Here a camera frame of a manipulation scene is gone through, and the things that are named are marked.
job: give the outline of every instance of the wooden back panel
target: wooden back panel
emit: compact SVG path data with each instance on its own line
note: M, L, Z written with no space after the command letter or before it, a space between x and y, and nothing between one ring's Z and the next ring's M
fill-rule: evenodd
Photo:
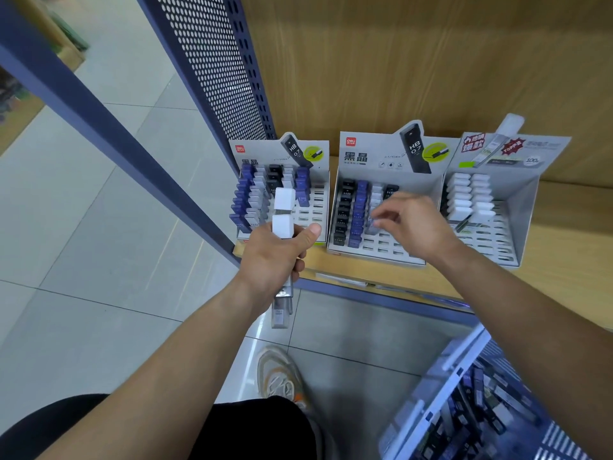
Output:
M573 140L544 179L613 187L613 0L242 0L278 135Z

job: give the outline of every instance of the hand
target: hand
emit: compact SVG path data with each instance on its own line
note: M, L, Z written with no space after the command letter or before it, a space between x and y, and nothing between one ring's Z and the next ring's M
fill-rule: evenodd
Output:
M273 234L271 223L251 232L235 279L247 285L249 293L257 300L255 316L266 311L290 274L294 281L298 280L300 271L305 268L301 259L320 233L321 226L317 223L306 229L294 224L293 239L279 239Z
M430 263L456 245L463 245L432 200L424 195L396 192L371 216L377 218L375 226L392 234L407 252Z

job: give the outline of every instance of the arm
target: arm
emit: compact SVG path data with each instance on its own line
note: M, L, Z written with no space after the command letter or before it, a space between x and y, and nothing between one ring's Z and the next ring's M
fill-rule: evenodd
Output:
M238 274L193 313L157 351L40 459L185 459L245 333L287 277L304 269L321 227L282 240L257 228Z
M568 435L609 458L613 334L464 245L428 197L397 193L373 216L456 288Z

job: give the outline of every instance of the green circle graphic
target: green circle graphic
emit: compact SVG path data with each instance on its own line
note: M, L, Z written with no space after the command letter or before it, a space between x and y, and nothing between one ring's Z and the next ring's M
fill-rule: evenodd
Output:
M428 163L438 163L447 158L449 154L451 154L451 151L447 144L443 142L434 142L424 149L422 158Z
M311 145L306 147L304 155L309 161L319 161L324 157L324 151L318 146Z

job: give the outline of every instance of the person's left hand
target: person's left hand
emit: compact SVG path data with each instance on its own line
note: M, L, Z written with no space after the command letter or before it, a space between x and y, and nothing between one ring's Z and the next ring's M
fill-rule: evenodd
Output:
M257 299L256 316L266 311L290 274L294 281L298 280L300 271L305 268L301 259L320 233L321 226L317 223L306 229L294 224L293 239L279 239L273 234L271 223L251 232L235 279L247 285Z

